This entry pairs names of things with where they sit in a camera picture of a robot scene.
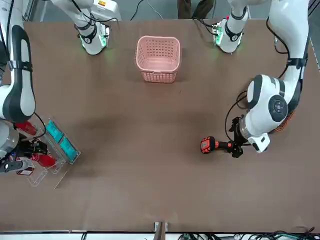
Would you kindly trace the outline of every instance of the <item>black cable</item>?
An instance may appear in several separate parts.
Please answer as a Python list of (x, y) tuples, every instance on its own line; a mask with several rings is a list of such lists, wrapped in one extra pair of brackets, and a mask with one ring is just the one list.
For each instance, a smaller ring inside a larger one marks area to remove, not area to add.
[(87, 238), (87, 233), (84, 232), (84, 233), (82, 234), (82, 236), (81, 236), (81, 240), (86, 240), (86, 238)]
[(205, 25), (205, 26), (207, 26), (209, 28), (212, 28), (213, 25), (214, 25), (214, 24), (207, 24), (207, 23), (205, 23), (205, 21), (203, 19), (200, 19), (200, 18), (197, 18), (197, 17), (193, 17), (192, 19), (193, 20), (198, 20), (201, 24), (203, 24), (203, 25)]
[(210, 29), (209, 29), (209, 28), (213, 28), (213, 27), (214, 27), (214, 24), (216, 24), (216, 23), (213, 23), (212, 25), (210, 25), (210, 24), (205, 23), (205, 21), (204, 21), (203, 19), (199, 19), (199, 18), (197, 18), (197, 17), (193, 17), (192, 19), (193, 19), (193, 20), (198, 20), (199, 23), (201, 23), (202, 25), (204, 25), (205, 29), (206, 29), (211, 35), (217, 36), (217, 34), (213, 33), (213, 32), (210, 31)]
[(240, 101), (242, 101), (243, 99), (245, 99), (247, 96), (243, 96), (241, 97), (240, 99), (238, 99), (237, 101), (235, 101), (235, 103), (229, 108), (229, 111), (227, 112), (226, 116), (225, 116), (225, 119), (224, 119), (224, 132), (225, 132), (225, 135), (227, 136), (227, 138), (231, 141), (231, 142), (234, 142), (228, 135), (228, 132), (227, 132), (227, 120), (228, 120), (228, 117), (229, 117), (229, 114), (231, 112), (231, 110), (235, 107), (235, 105), (237, 105), (237, 103), (239, 103)]
[(140, 0), (140, 1), (138, 2), (138, 5), (136, 6), (135, 13), (134, 13), (133, 16), (131, 17), (130, 21), (131, 21), (132, 19), (134, 19), (134, 17), (136, 16), (136, 14), (137, 14), (137, 12), (138, 12), (139, 5), (140, 5), (140, 3), (142, 3), (143, 1), (144, 1), (144, 0)]
[[(287, 51), (287, 54), (288, 54), (288, 59), (290, 58), (290, 52), (289, 52), (289, 49), (288, 49), (288, 46), (285, 44), (285, 42), (269, 27), (269, 24), (268, 24), (268, 21), (269, 21), (269, 17), (266, 19), (265, 21), (265, 25), (266, 25), (266, 28), (278, 39), (280, 40), (280, 42), (284, 45), (286, 51)], [(285, 65), (285, 68), (283, 70), (283, 72), (280, 74), (280, 76), (278, 77), (278, 79), (280, 79), (284, 74), (285, 72), (287, 71), (288, 69), (288, 65), (286, 64)]]
[(9, 9), (9, 15), (8, 15), (8, 22), (6, 24), (6, 50), (7, 50), (7, 57), (10, 59), (10, 48), (9, 48), (9, 33), (10, 33), (10, 21), (11, 21), (11, 15), (12, 15), (12, 9), (14, 8), (14, 2), (15, 0), (12, 0), (10, 9)]
[(81, 11), (81, 8), (78, 6), (78, 4), (75, 2), (75, 0), (71, 0), (71, 2), (73, 3), (73, 5), (76, 7), (76, 9), (82, 14), (84, 15), (86, 18), (92, 20), (92, 21), (95, 21), (95, 22), (98, 22), (98, 23), (107, 23), (113, 19), (115, 19), (117, 21), (117, 23), (119, 22), (118, 19), (116, 17), (113, 17), (113, 18), (110, 18), (108, 20), (99, 20), (97, 18), (95, 18), (94, 16), (92, 16), (93, 18), (91, 18), (91, 16), (87, 16), (86, 14), (84, 14), (83, 11)]
[(310, 8), (312, 7), (313, 4), (315, 4), (317, 0), (313, 0), (313, 3), (310, 4), (310, 6), (308, 7), (308, 11), (310, 10)]
[[(247, 96), (247, 90), (240, 92), (239, 95), (236, 97), (236, 101), (238, 101), (239, 98), (240, 98), (240, 96), (241, 96), (242, 94), (244, 94), (244, 93), (246, 93), (246, 94), (245, 94), (245, 97), (246, 97), (246, 96)], [(245, 107), (245, 106), (240, 106), (240, 105), (239, 105), (239, 102), (237, 102), (236, 105), (238, 106), (238, 108), (240, 108), (240, 109), (242, 109), (242, 110), (247, 110), (247, 109), (248, 109), (248, 108)]]
[(46, 134), (46, 132), (47, 132), (46, 125), (45, 125), (44, 121), (41, 119), (41, 117), (40, 117), (36, 112), (34, 112), (34, 115), (36, 115), (36, 117), (37, 117), (37, 118), (40, 120), (40, 122), (42, 123), (43, 133), (41, 133), (39, 136), (33, 137), (33, 138), (32, 138), (32, 141), (35, 141), (35, 140), (43, 137), (43, 136)]
[(286, 51), (279, 51), (276, 44), (274, 44), (274, 49), (278, 54), (288, 54)]
[(319, 4), (320, 4), (320, 1), (315, 5), (315, 7), (312, 9), (312, 11), (308, 14), (308, 17), (311, 16), (311, 14), (314, 12), (314, 10), (318, 7)]
[(196, 235), (196, 236), (198, 237), (197, 239), (201, 238), (202, 240), (205, 240), (205, 239), (200, 235), (200, 233), (193, 233), (193, 235)]

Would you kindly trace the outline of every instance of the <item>metal bracket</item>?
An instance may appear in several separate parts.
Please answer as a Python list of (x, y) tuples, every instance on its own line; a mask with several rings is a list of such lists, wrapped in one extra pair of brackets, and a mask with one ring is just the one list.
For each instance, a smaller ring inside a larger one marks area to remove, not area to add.
[(156, 221), (154, 223), (154, 238), (153, 240), (165, 240), (166, 232), (168, 232), (168, 222), (166, 221)]

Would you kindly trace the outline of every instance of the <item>red item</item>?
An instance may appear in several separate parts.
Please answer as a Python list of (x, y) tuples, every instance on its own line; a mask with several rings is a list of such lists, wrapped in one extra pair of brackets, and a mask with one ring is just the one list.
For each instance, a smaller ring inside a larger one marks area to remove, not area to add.
[(36, 133), (37, 133), (37, 129), (28, 121), (25, 121), (24, 123), (15, 123), (15, 126), (18, 129), (20, 129), (20, 130), (22, 130), (32, 136), (36, 135)]
[(37, 153), (32, 154), (31, 160), (38, 162), (42, 167), (51, 167), (56, 164), (56, 160), (53, 157)]

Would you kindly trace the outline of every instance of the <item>green led light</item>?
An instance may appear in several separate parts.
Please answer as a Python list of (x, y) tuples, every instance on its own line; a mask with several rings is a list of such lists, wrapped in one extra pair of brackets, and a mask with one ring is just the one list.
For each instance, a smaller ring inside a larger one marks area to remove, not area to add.
[(102, 47), (105, 47), (107, 45), (107, 40), (104, 36), (99, 36), (99, 40), (101, 42)]
[(217, 38), (216, 38), (215, 44), (220, 45), (223, 36), (224, 36), (224, 33), (223, 33), (222, 31), (220, 31), (220, 32), (218, 33)]
[(81, 40), (82, 47), (85, 48), (84, 41), (82, 40), (81, 37), (80, 37), (80, 40)]

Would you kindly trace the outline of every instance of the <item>pink basket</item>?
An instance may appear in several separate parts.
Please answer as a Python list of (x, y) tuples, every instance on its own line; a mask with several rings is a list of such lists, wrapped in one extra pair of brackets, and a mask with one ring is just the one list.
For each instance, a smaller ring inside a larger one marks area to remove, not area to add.
[(180, 66), (180, 42), (170, 36), (143, 36), (136, 47), (135, 61), (145, 81), (173, 83)]

